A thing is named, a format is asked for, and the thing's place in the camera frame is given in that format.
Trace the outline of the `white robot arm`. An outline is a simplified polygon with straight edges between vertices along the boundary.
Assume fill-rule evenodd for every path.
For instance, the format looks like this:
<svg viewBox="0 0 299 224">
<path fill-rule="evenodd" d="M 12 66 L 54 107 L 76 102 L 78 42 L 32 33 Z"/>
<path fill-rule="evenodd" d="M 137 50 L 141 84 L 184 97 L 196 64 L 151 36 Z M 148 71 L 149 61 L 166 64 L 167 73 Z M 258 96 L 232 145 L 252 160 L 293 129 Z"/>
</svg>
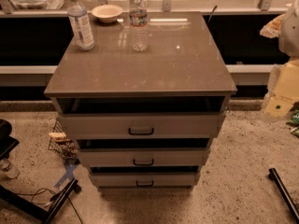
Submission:
<svg viewBox="0 0 299 224">
<path fill-rule="evenodd" d="M 277 37 L 279 50 L 290 57 L 285 64 L 272 68 L 262 104 L 265 115 L 283 118 L 299 101 L 299 1 L 268 22 L 260 35 Z"/>
</svg>

